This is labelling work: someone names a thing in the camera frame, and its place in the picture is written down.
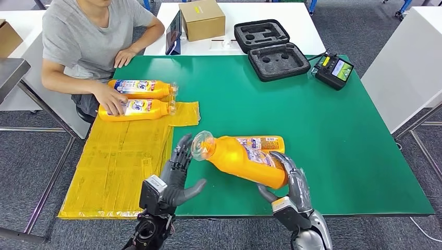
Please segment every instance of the orange bottle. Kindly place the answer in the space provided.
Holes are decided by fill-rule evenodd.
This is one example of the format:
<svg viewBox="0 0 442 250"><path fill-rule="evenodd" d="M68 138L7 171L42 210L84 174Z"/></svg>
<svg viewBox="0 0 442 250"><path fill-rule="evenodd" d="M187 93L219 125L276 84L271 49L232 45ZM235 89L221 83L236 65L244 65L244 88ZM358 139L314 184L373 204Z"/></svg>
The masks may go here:
<svg viewBox="0 0 442 250"><path fill-rule="evenodd" d="M286 151L284 139L281 136L235 136L235 138L241 145L258 149L265 153L269 153L270 151L284 153Z"/></svg>
<svg viewBox="0 0 442 250"><path fill-rule="evenodd" d="M107 85L124 94L129 99L161 99L168 95L176 96L178 87L174 83L157 80L110 80Z"/></svg>
<svg viewBox="0 0 442 250"><path fill-rule="evenodd" d="M129 99L121 104L124 115L113 116L109 114L101 105L98 110L100 118L104 121L134 121L153 120L165 115L175 113L175 102L162 102L156 99Z"/></svg>
<svg viewBox="0 0 442 250"><path fill-rule="evenodd" d="M280 162L268 153L241 145L234 137L214 138L208 131L195 136L191 146L195 160L208 160L219 170L273 189L287 184L287 174Z"/></svg>

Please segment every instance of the clear bottle cap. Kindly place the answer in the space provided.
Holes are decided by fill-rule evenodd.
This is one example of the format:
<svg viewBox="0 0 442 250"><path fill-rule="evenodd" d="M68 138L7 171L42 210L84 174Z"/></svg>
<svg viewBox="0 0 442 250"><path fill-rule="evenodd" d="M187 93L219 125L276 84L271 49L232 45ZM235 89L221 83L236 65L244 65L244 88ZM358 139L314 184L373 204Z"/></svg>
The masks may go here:
<svg viewBox="0 0 442 250"><path fill-rule="evenodd" d="M201 131L193 139L190 152L193 159L202 161L210 158L215 152L216 143L212 133L208 131Z"/></svg>
<svg viewBox="0 0 442 250"><path fill-rule="evenodd" d="M178 95L178 85L176 82L170 84L169 91L172 96Z"/></svg>
<svg viewBox="0 0 442 250"><path fill-rule="evenodd" d="M170 101L169 103L169 115L173 116L177 112L177 106L175 101Z"/></svg>

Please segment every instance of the yellow packaging bag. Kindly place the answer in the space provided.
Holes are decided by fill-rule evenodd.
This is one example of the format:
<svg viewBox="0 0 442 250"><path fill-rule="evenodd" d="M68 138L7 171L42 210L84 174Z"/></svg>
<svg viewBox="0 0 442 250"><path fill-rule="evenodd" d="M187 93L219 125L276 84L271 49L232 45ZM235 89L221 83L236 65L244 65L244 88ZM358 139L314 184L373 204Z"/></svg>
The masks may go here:
<svg viewBox="0 0 442 250"><path fill-rule="evenodd" d="M58 214L62 219L136 218L141 183L160 175L170 158L172 126L194 126L198 102L177 103L157 120L105 122L96 118Z"/></svg>

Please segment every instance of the gray t-shirt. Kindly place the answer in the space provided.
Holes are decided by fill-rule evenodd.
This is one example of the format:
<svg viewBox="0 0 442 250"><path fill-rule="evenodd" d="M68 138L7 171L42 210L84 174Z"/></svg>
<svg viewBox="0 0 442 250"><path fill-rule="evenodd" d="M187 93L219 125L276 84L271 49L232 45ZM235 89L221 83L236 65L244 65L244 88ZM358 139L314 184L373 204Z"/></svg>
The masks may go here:
<svg viewBox="0 0 442 250"><path fill-rule="evenodd" d="M43 16L43 58L66 66L65 74L106 82L115 56L132 43L133 27L148 26L152 13L137 0L112 0L109 26L93 24L76 0L53 0Z"/></svg>

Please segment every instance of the white cable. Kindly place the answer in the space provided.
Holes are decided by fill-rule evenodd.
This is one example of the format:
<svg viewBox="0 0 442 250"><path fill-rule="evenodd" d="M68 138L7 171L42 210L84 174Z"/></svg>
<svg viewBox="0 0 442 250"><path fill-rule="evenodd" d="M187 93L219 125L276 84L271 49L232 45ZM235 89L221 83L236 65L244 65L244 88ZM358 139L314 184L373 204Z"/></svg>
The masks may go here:
<svg viewBox="0 0 442 250"><path fill-rule="evenodd" d="M425 236L427 236L430 240L437 241L437 242L442 242L441 240L438 240L438 239L435 239L435 238L429 236L426 232L424 232L424 230L422 230L421 227L419 227L419 225L416 223L416 221L413 220L413 218L411 218L411 217L409 217L409 218L410 218L411 221L413 221L414 224L415 224L415 225L421 230L421 232L423 232L423 233L425 234Z"/></svg>

